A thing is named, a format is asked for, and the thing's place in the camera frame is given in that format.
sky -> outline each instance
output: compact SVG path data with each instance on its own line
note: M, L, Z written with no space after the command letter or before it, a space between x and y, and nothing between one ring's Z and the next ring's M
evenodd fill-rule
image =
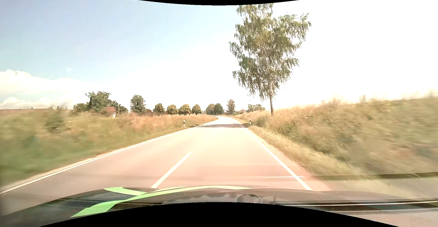
M297 0L274 4L274 16L309 14L300 66L274 108L331 97L401 98L438 88L438 0ZM269 102L233 79L229 50L236 5L141 0L0 0L0 108L85 103L106 91L129 107L175 104L236 109Z

tall grass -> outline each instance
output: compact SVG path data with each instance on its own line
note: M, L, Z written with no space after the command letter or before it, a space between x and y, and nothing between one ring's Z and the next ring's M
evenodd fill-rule
M320 105L277 109L274 116L250 112L236 118L251 118L255 132L294 142L300 148L292 149L284 142L280 146L319 173L346 173L339 170L340 164L368 174L438 171L438 97L371 99L354 104L333 99ZM306 149L319 156L309 159L303 152ZM321 168L324 158L327 166ZM338 168L329 165L333 165L332 159L339 162Z
M26 112L0 118L1 184L213 120L211 116L108 118Z

car hood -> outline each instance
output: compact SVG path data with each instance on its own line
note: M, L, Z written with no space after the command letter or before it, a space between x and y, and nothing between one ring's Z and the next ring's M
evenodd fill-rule
M22 226L23 224L41 226L121 209L191 202L262 203L330 211L333 206L339 210L340 206L351 209L353 205L404 201L409 200L370 192L311 191L254 185L204 185L162 189L109 187L60 198L11 213L6 216L6 221L10 226Z

road curve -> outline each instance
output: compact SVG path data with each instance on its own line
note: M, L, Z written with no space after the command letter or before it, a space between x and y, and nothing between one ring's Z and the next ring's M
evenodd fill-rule
M3 214L8 214L106 187L199 185L329 190L236 120L220 116L8 191L0 195L0 202Z

house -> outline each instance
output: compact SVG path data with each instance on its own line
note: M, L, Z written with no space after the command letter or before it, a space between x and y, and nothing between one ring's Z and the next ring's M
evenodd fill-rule
M116 117L117 111L114 107L103 107L103 111L109 113L112 117Z

